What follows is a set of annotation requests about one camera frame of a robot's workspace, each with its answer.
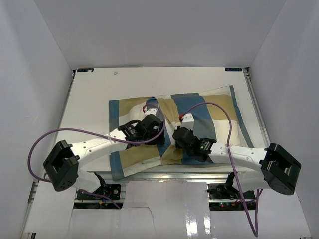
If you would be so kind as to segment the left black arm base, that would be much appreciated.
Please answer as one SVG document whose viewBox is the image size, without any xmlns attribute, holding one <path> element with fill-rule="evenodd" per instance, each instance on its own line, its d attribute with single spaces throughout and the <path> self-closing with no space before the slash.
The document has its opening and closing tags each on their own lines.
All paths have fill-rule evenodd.
<svg viewBox="0 0 319 239">
<path fill-rule="evenodd" d="M 94 195 L 85 194 L 83 192 L 77 192 L 76 199 L 77 200 L 106 200 L 102 196 L 107 196 L 111 200 L 119 200 L 121 185 L 120 184 L 107 184 L 105 180 L 98 174 L 96 174 L 98 179 L 101 182 L 101 187 L 93 192 Z"/>
</svg>

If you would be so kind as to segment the checkered blue beige pillowcase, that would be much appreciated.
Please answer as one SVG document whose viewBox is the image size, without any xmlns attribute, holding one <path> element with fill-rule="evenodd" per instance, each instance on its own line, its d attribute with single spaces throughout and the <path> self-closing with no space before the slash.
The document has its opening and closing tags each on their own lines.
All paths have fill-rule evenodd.
<svg viewBox="0 0 319 239">
<path fill-rule="evenodd" d="M 165 144 L 142 145 L 110 155 L 112 178 L 125 177 L 160 165 L 199 165 L 200 162 L 176 148 L 172 138 L 174 130 L 180 126 L 179 116 L 190 111 L 194 117 L 194 134 L 198 138 L 215 139 L 221 143 L 253 147 L 237 105 L 232 85 L 203 93 L 137 97 L 109 101 L 109 129 L 119 125 L 119 106 L 129 102 L 146 100 L 158 105 L 165 116 Z"/>
</svg>

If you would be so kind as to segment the white pillow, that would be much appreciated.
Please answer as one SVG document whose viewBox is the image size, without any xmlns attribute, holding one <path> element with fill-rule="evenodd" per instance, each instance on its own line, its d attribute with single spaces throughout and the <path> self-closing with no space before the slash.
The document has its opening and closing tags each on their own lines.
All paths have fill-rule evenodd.
<svg viewBox="0 0 319 239">
<path fill-rule="evenodd" d="M 119 106 L 119 125 L 124 125 L 132 120 L 142 120 L 145 103 L 146 100 L 121 104 Z"/>
</svg>

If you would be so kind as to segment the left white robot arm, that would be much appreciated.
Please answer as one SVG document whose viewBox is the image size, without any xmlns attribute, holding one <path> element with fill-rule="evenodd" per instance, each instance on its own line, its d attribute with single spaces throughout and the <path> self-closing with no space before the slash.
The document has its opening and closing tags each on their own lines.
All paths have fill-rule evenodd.
<svg viewBox="0 0 319 239">
<path fill-rule="evenodd" d="M 83 166 L 134 146 L 164 144 L 163 129 L 163 121 L 149 114 L 143 120 L 132 120 L 118 127 L 105 138 L 73 144 L 62 140 L 55 144 L 43 166 L 55 191 L 74 187 L 99 199 L 105 194 L 105 181 L 98 174 L 84 170 Z"/>
</svg>

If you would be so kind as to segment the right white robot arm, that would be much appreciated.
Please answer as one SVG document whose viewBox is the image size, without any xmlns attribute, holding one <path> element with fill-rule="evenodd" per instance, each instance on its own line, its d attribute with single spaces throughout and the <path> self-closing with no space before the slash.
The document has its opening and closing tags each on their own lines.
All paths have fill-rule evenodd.
<svg viewBox="0 0 319 239">
<path fill-rule="evenodd" d="M 248 168 L 248 171 L 237 174 L 238 179 L 230 176 L 225 192 L 232 199 L 257 189 L 270 188 L 288 196 L 295 192 L 301 164 L 279 144 L 271 143 L 266 148 L 227 146 L 214 139 L 199 139 L 184 127 L 175 130 L 173 139 L 189 157 L 199 162 Z"/>
</svg>

